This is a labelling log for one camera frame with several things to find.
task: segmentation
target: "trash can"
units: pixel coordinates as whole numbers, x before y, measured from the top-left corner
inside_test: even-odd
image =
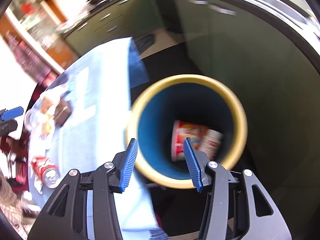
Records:
[[[209,126],[223,134],[215,161],[227,170],[242,155],[247,120],[235,94],[215,79],[176,75],[147,88],[132,106],[126,138],[136,138],[136,168],[151,181],[171,188],[193,188],[185,161],[172,162],[171,139],[175,120]]]

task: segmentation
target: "floor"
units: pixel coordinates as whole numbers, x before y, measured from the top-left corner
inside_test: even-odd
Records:
[[[153,34],[155,43],[140,55],[142,59],[183,42],[182,34],[169,33],[162,28],[156,29]]]

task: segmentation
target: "trash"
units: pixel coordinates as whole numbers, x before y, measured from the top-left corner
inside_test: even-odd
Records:
[[[187,137],[191,138],[195,149],[198,149],[209,127],[189,122],[176,120],[173,125],[171,142],[172,161],[184,160],[183,142]]]
[[[70,105],[70,101],[61,100],[54,112],[53,119],[55,121],[55,124],[59,127],[62,127],[66,120],[70,117],[71,113],[72,108]]]
[[[54,110],[55,107],[50,107],[46,114],[42,114],[39,110],[32,108],[28,110],[25,115],[24,125],[26,129],[30,131],[30,136],[39,140],[37,144],[38,150],[42,147],[44,150],[49,150],[51,147],[55,131],[55,124],[52,118]]]
[[[213,161],[221,144],[222,133],[215,130],[207,130],[207,134],[203,138],[199,151],[206,153],[210,161]]]
[[[190,137],[196,150],[203,151],[212,161],[219,149],[222,134],[208,126],[176,120],[173,125],[171,159],[173,162],[184,160],[183,142]]]
[[[61,178],[58,167],[49,157],[35,156],[31,161],[31,166],[46,187],[55,188],[59,185]]]
[[[50,107],[55,107],[59,104],[61,98],[63,98],[67,93],[71,92],[73,85],[70,82],[64,83],[62,85],[56,86],[52,89],[48,89],[41,93],[40,99],[41,104],[39,110],[42,114],[45,114]]]

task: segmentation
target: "dark floor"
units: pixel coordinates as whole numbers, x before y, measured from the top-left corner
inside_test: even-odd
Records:
[[[153,83],[174,75],[198,74],[201,71],[188,58],[185,43],[164,49],[143,59],[150,82],[144,83],[131,89],[131,102]]]
[[[179,74],[202,74],[188,58],[184,43],[146,57],[143,62],[150,82],[131,89],[132,103],[147,87],[163,78]],[[234,171],[241,172],[243,169],[252,169],[257,174],[251,154],[247,149]],[[162,190],[160,187],[151,188],[150,191],[155,212],[160,217],[163,229],[169,236],[192,233],[200,229],[206,192],[198,193],[195,189],[167,188]]]

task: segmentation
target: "can lid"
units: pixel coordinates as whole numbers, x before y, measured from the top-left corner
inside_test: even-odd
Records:
[[[42,174],[42,182],[48,188],[57,187],[61,182],[59,171],[55,168],[48,168]]]
[[[49,170],[49,171],[47,171],[46,173],[45,173],[45,176],[47,177],[47,178],[52,178],[52,177],[54,177],[54,176],[56,176],[57,175],[57,172],[55,171],[55,170]]]

